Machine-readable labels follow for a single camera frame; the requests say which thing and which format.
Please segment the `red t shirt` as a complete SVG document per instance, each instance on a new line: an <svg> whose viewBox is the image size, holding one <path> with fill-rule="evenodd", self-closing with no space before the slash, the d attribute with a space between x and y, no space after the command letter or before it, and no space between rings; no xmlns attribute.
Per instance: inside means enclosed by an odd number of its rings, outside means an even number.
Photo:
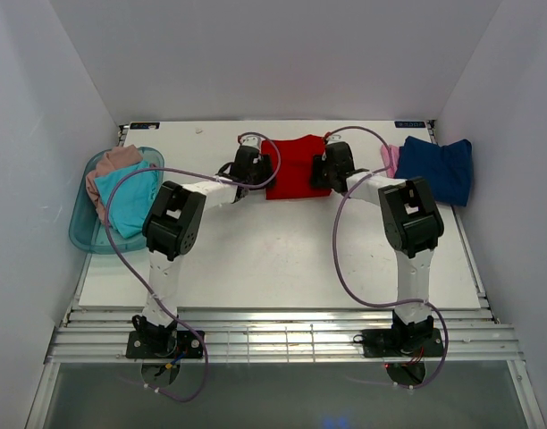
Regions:
<svg viewBox="0 0 547 429"><path fill-rule="evenodd" d="M274 185L269 184L265 190L267 200L324 198L331 194L329 189L314 189L310 185L314 156L324 152L322 137L306 135L273 143L279 149L282 162Z"/></svg>

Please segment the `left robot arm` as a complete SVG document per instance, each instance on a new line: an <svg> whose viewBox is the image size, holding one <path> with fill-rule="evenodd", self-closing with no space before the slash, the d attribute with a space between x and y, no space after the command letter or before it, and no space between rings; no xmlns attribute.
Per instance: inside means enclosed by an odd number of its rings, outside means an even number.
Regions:
<svg viewBox="0 0 547 429"><path fill-rule="evenodd" d="M138 340L150 354L163 358L177 349L181 266L197 240L203 213L267 187L274 183L275 172L269 155L242 145L234 160L209 179L162 184L143 225L149 256L147 301L132 318Z"/></svg>

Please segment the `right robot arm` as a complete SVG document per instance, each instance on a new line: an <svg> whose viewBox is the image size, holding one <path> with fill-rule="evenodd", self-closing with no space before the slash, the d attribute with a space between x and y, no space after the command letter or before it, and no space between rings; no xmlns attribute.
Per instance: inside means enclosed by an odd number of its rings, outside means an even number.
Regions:
<svg viewBox="0 0 547 429"><path fill-rule="evenodd" d="M387 242L397 263L397 298L371 308L390 308L391 327L364 330L358 337L368 357L407 356L414 352L440 356L440 332L433 326L429 301L430 268L444 224L426 180L383 177L354 165L349 144L329 143L313 157L310 184L331 189L344 201L357 199L378 206Z"/></svg>

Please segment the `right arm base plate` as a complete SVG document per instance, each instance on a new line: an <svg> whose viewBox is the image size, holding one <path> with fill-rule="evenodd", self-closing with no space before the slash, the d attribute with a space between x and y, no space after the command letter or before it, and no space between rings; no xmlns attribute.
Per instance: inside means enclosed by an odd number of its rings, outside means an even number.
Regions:
<svg viewBox="0 0 547 429"><path fill-rule="evenodd" d="M438 329L426 337L403 339L393 329L366 329L354 335L352 342L360 345L365 358L439 358L444 345Z"/></svg>

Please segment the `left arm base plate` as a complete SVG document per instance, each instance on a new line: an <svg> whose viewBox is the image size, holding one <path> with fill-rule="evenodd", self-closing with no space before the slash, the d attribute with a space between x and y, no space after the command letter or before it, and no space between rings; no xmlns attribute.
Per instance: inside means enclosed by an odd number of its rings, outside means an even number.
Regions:
<svg viewBox="0 0 547 429"><path fill-rule="evenodd" d="M191 331L174 331L164 334L161 339L147 337L133 331L129 335L125 357L129 359L198 359L205 355L201 339L203 331L197 331L199 338Z"/></svg>

